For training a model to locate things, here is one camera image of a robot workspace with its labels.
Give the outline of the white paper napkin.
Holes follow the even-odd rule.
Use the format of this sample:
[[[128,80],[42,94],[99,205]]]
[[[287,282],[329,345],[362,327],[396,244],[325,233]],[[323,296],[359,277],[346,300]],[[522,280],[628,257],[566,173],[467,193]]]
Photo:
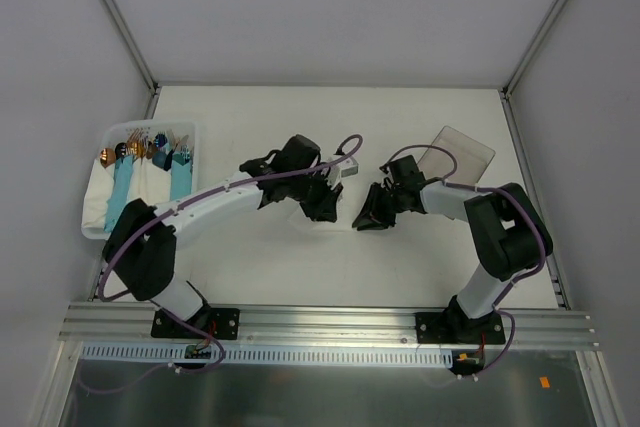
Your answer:
[[[338,233],[347,232],[351,229],[351,222],[348,220],[348,202],[342,197],[337,202],[337,220],[335,222],[315,222],[307,218],[301,208],[297,208],[288,218],[289,224],[300,232],[305,233]]]

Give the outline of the clear plastic utensil box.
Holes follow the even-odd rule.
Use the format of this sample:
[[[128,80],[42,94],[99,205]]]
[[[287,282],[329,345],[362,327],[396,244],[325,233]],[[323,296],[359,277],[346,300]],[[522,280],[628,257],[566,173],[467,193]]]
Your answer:
[[[417,162],[427,184],[418,194],[422,210],[467,222],[465,202],[495,156],[490,147],[445,126]]]

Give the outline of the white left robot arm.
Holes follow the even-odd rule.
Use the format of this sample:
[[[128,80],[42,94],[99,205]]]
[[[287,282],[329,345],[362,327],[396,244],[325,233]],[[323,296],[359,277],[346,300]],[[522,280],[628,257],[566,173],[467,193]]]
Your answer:
[[[209,227],[230,217],[291,199],[313,222],[335,222],[342,192],[336,160],[323,162],[319,147],[295,135],[281,149],[248,160],[210,190],[160,205],[129,202],[112,230],[102,256],[125,290],[174,316],[188,337],[208,328],[207,300],[175,273],[175,257]]]

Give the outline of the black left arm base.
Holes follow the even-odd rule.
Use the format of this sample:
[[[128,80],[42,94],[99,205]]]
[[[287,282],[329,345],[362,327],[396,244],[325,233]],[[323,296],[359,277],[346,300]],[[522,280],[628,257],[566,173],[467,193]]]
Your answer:
[[[203,339],[200,331],[218,340],[236,340],[241,311],[236,308],[204,306],[185,323],[173,320],[164,310],[154,315],[150,335],[158,339]]]

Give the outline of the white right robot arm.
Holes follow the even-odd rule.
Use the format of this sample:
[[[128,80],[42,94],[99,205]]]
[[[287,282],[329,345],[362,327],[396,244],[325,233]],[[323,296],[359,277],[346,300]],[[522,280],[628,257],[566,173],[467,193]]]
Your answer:
[[[352,223],[357,231],[386,230],[404,212],[442,215],[468,224],[479,264],[465,287],[439,313],[415,315],[421,344],[504,343],[499,304],[535,275],[553,251],[551,236],[524,189],[428,179],[411,156],[387,162]]]

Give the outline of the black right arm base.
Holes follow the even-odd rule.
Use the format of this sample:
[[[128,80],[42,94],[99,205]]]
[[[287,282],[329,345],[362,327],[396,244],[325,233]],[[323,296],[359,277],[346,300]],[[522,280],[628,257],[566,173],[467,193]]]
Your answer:
[[[485,344],[503,345],[506,342],[501,317],[491,313],[477,319],[441,312],[414,314],[419,344]]]

